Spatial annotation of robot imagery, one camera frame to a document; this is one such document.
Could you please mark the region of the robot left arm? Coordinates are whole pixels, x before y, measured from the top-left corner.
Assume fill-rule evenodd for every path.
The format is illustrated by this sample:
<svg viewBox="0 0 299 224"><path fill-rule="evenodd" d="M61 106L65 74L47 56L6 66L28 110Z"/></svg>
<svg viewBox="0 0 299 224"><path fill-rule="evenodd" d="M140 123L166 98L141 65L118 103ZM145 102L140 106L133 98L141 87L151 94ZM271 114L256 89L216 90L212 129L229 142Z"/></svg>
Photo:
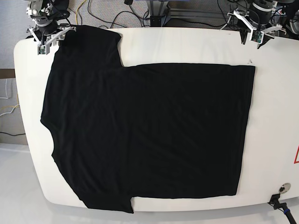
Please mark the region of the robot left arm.
<svg viewBox="0 0 299 224"><path fill-rule="evenodd" d="M299 2L297 0L231 0L248 23L266 35L286 32L299 24Z"/></svg>

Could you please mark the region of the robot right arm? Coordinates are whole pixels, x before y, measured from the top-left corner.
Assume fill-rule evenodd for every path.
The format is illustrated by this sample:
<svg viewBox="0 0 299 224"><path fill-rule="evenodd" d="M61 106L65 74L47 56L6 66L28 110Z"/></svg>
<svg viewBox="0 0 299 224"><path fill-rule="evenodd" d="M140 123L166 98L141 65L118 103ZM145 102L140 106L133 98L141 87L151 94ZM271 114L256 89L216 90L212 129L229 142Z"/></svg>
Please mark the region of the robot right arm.
<svg viewBox="0 0 299 224"><path fill-rule="evenodd" d="M43 46L55 35L71 26L68 0L29 0L26 14L35 23L28 31Z"/></svg>

